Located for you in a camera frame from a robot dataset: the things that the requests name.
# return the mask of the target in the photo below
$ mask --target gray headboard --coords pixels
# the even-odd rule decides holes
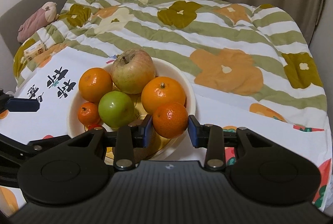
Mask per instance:
[[[57,3],[59,13],[67,0],[21,0],[0,17],[0,34],[14,56],[20,44],[17,41],[19,27],[46,2]]]

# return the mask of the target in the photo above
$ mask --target fruit bowl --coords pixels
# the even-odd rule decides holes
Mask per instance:
[[[187,78],[177,67],[175,67],[171,63],[168,63],[164,60],[157,58],[152,58],[152,59],[156,69],[156,76],[170,77],[177,80],[180,83],[180,85],[183,87],[186,93],[186,103],[185,103],[186,110],[188,114],[195,115],[196,103],[195,103],[194,91]],[[112,63],[105,66],[104,69],[110,73],[111,67]],[[140,94],[129,95],[129,96],[131,97],[132,101],[135,104],[135,118],[143,119],[147,114],[147,112],[142,107]],[[67,131],[68,135],[71,138],[76,137],[82,134],[83,132],[87,131],[87,128],[85,128],[82,125],[82,123],[78,120],[77,117],[77,110],[85,102],[86,101],[81,97],[79,91],[77,90],[71,102],[69,112],[67,115]],[[107,131],[114,130],[108,127],[106,124],[103,124],[103,127]],[[141,159],[163,160],[176,150],[180,142],[184,139],[185,135],[187,135],[187,130],[181,136],[174,139],[166,139],[157,135],[156,133],[153,133],[153,138],[150,146],[147,149],[142,149],[142,148],[135,149],[134,157],[140,160]],[[107,150],[105,162],[106,164],[110,165],[113,164],[113,153],[111,148],[108,148]]]

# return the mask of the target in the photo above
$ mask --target metal pin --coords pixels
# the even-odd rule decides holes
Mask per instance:
[[[40,150],[42,150],[42,149],[43,149],[43,147],[40,146],[40,145],[35,145],[35,146],[34,146],[34,150],[36,150],[36,151],[40,151]]]
[[[128,168],[132,165],[132,161],[130,161],[129,159],[119,159],[116,162],[116,165],[120,168]]]
[[[210,159],[207,161],[207,165],[211,168],[220,168],[223,166],[223,161],[220,159]]]

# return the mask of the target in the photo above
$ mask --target bowl rim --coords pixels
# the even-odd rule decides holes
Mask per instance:
[[[189,90],[189,96],[190,96],[190,110],[188,110],[188,114],[189,115],[195,115],[195,111],[196,111],[196,101],[195,101],[195,94],[194,94],[194,90],[193,87],[191,85],[191,83],[189,82],[189,80],[186,78],[186,76],[182,73],[182,71],[174,66],[173,64],[159,59],[159,58],[154,58],[152,57],[153,62],[160,62],[162,64],[167,65],[168,67],[172,68],[173,70],[175,70],[176,72],[178,72],[178,74],[183,78],[186,86],[188,87]],[[111,62],[110,64],[108,64],[107,66],[102,67],[103,69],[108,68],[113,62]],[[73,99],[71,100],[71,103],[69,105],[69,110],[67,113],[67,134],[68,136],[72,139],[74,138],[74,135],[71,132],[71,127],[70,127],[70,117],[71,117],[71,108],[73,106],[73,102],[76,98],[76,95],[79,93],[79,89],[77,88],[76,94],[73,97]],[[179,146],[179,144],[184,140],[185,136],[188,134],[188,131],[186,129],[186,131],[180,135],[177,138],[171,139],[166,146],[164,146],[161,150],[159,150],[158,152],[156,152],[155,154],[153,154],[149,160],[164,160],[166,157],[168,157],[169,155],[171,155]]]

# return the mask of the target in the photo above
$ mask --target floral blanket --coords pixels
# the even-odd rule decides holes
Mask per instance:
[[[39,40],[46,51],[27,62],[23,51]],[[66,46],[110,60],[129,48],[142,48],[183,71],[196,93],[235,105],[249,103],[240,106],[301,131],[326,131],[331,142],[326,96],[307,43],[289,14],[272,5],[68,0],[58,20],[18,50],[18,87]],[[328,161],[324,174],[331,169]],[[317,197],[318,207],[324,192]]]

